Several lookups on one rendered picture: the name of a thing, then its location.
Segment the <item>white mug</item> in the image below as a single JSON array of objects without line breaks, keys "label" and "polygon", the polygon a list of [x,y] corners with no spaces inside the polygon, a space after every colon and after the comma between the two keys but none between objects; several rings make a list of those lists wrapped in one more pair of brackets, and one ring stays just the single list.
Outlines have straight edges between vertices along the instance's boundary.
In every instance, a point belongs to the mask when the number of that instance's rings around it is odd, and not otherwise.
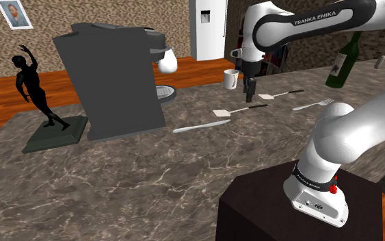
[{"label": "white mug", "polygon": [[237,87],[239,71],[235,69],[228,69],[224,71],[224,88],[233,90]]}]

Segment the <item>white refrigerator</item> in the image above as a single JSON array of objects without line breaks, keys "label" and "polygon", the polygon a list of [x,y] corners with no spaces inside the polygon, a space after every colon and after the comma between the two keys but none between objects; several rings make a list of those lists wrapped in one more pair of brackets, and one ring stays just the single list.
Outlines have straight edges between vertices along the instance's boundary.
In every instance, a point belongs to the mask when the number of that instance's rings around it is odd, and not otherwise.
[{"label": "white refrigerator", "polygon": [[196,61],[224,57],[228,0],[189,0],[191,56]]}]

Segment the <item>silver fork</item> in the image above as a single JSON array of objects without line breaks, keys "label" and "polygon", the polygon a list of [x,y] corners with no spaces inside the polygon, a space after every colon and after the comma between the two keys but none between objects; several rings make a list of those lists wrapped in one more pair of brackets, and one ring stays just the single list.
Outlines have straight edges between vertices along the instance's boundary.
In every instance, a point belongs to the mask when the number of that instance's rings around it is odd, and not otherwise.
[{"label": "silver fork", "polygon": [[317,103],[312,103],[312,104],[309,104],[309,105],[303,105],[303,106],[299,106],[299,107],[294,107],[292,110],[293,111],[303,110],[305,108],[308,108],[308,107],[311,107],[311,106],[314,106],[314,105],[325,106],[325,105],[328,105],[328,104],[332,103],[333,101],[334,101],[333,99],[326,99],[324,101],[320,101],[320,102],[317,102]]}]

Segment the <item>silver table knife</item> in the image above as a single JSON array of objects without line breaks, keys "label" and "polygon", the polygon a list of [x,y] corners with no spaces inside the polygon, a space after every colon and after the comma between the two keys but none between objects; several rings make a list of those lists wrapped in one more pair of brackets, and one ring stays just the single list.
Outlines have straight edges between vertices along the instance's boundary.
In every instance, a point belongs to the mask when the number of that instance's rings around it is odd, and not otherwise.
[{"label": "silver table knife", "polygon": [[223,125],[223,124],[228,123],[230,121],[231,121],[230,119],[227,119],[227,120],[216,121],[216,122],[207,123],[207,124],[203,124],[203,125],[195,125],[195,126],[190,126],[190,127],[181,127],[181,128],[178,128],[178,129],[174,129],[172,131],[172,133],[180,133],[180,132],[189,131],[189,130],[192,130],[192,129],[200,129],[200,128],[205,128],[205,127],[213,127],[213,126],[217,126],[217,125]]}]

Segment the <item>green wine bottle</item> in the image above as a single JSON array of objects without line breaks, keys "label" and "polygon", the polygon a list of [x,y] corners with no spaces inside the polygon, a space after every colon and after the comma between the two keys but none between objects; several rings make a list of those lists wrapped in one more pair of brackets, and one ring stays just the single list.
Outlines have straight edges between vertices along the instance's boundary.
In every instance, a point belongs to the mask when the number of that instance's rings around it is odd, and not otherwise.
[{"label": "green wine bottle", "polygon": [[360,53],[358,41],[362,32],[356,31],[351,40],[338,52],[326,80],[326,86],[342,88]]}]

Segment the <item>grey thin kitchen tool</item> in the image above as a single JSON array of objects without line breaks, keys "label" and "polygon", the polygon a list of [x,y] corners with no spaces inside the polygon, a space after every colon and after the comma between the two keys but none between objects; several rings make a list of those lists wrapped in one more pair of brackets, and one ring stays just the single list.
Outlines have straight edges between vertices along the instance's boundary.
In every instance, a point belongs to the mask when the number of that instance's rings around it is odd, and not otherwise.
[{"label": "grey thin kitchen tool", "polygon": [[382,66],[383,63],[384,63],[384,60],[385,60],[385,55],[381,55],[381,56],[377,59],[376,63],[375,63],[374,66],[373,66],[373,72],[372,72],[372,74],[371,74],[371,76],[370,76],[370,79],[373,78],[373,76],[374,76],[376,70],[378,70],[379,68],[381,68],[381,66]]}]

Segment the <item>dark grey coffee machine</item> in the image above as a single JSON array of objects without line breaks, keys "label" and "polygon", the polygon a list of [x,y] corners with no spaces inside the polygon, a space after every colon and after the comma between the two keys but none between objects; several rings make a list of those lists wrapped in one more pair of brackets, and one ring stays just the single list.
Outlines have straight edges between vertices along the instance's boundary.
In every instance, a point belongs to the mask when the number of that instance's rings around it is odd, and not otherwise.
[{"label": "dark grey coffee machine", "polygon": [[144,27],[71,27],[53,42],[89,119],[88,140],[163,129],[152,65],[169,50],[165,35]]}]

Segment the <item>dark robot stand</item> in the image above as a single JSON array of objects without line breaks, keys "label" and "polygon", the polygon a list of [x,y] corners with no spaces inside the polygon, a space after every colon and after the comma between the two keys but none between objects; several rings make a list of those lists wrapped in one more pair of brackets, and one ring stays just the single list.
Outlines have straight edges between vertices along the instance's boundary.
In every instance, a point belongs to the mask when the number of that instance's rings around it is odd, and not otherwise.
[{"label": "dark robot stand", "polygon": [[236,177],[219,200],[215,241],[383,241],[382,190],[337,171],[349,217],[334,227],[293,208],[282,185],[293,162]]}]

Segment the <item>black figure on green base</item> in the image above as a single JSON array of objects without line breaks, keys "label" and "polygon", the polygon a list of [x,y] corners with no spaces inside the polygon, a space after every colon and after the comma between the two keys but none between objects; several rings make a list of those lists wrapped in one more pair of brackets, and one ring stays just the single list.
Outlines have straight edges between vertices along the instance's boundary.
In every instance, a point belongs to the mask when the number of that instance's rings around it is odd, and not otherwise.
[{"label": "black figure on green base", "polygon": [[25,45],[21,45],[21,50],[29,55],[31,64],[28,65],[21,55],[12,58],[15,67],[21,70],[16,74],[16,88],[26,102],[32,102],[48,118],[48,121],[43,122],[27,141],[23,153],[79,143],[88,118],[82,115],[60,118],[51,111],[47,104],[46,92],[40,87],[38,63]]}]

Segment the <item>framed portrait wall picture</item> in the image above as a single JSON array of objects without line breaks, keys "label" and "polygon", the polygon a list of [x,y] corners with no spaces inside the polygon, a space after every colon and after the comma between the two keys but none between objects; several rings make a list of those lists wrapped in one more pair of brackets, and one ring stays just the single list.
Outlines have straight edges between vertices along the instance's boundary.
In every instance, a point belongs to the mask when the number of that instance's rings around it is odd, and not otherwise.
[{"label": "framed portrait wall picture", "polygon": [[0,11],[11,30],[34,28],[20,0],[0,0]]}]

